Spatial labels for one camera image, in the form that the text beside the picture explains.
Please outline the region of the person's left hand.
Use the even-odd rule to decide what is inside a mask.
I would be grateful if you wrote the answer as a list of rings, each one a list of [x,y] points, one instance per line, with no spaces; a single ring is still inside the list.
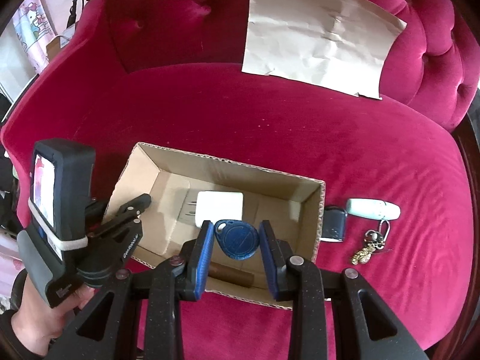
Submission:
[[[11,317],[13,333],[29,352],[44,357],[50,341],[62,334],[70,312],[82,309],[94,294],[94,289],[83,284],[60,305],[50,308],[27,276],[20,308]]]

